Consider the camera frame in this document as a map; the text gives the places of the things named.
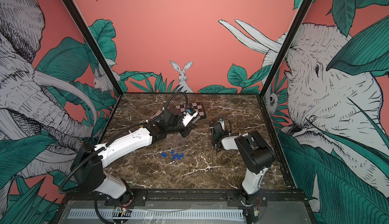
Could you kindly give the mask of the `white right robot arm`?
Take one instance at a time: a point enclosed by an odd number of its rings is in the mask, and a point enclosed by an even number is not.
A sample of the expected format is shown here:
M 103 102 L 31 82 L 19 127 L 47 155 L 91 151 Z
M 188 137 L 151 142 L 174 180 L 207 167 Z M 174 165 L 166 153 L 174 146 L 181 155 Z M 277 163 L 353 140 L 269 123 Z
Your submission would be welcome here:
M 276 160 L 270 145 L 256 131 L 246 134 L 232 133 L 232 124 L 226 130 L 224 119 L 209 121 L 212 146 L 218 151 L 238 150 L 246 166 L 245 178 L 240 187 L 240 198 L 244 205 L 260 205 L 264 201 L 261 182 L 267 170 Z

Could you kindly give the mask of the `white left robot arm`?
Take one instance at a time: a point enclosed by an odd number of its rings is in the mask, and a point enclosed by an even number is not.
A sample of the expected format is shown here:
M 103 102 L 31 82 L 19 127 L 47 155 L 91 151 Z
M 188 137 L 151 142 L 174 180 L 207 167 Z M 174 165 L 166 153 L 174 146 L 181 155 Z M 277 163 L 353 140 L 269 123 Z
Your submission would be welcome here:
M 199 113 L 192 107 L 181 112 L 180 109 L 166 108 L 155 119 L 140 125 L 140 128 L 112 142 L 96 146 L 82 147 L 72 166 L 76 169 L 73 177 L 77 190 L 82 192 L 98 192 L 113 199 L 130 195 L 130 187 L 104 169 L 119 158 L 153 143 L 159 142 L 169 134 L 179 133 L 186 137 L 200 119 Z

